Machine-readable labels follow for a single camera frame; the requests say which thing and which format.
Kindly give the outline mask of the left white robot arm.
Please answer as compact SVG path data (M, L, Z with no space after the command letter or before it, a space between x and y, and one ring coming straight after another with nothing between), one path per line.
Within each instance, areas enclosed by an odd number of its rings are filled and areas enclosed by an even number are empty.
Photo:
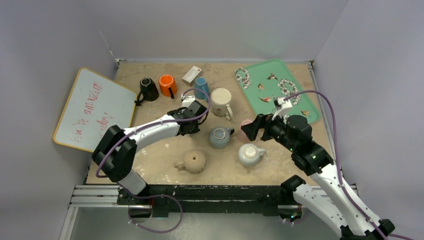
M91 159L98 172L121 185L129 192L132 201L142 205L148 201L149 191L146 181L133 169L136 153L167 138L198 133L199 121L208 112L207 106L194 100L187 107L171 110L143 125L128 128L113 125L106 130Z

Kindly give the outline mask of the tan brown round mug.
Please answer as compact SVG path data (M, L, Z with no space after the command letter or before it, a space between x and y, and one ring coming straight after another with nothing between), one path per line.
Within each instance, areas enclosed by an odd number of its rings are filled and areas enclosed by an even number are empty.
M181 161L175 162L174 167L190 174L201 173L207 165L205 154L200 150L188 151Z

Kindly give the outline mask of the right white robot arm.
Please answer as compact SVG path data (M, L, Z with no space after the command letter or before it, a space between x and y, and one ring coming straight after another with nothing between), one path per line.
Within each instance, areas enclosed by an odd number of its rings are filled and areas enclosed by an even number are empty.
M275 140L291 152L294 164L313 179L327 197L315 195L312 187L294 175L281 184L280 196L288 204L295 201L324 221L341 240L384 240L394 230L389 219L370 210L342 177L329 153L312 137L312 127L301 115L287 120L259 114L241 130L249 140L263 129L262 141Z

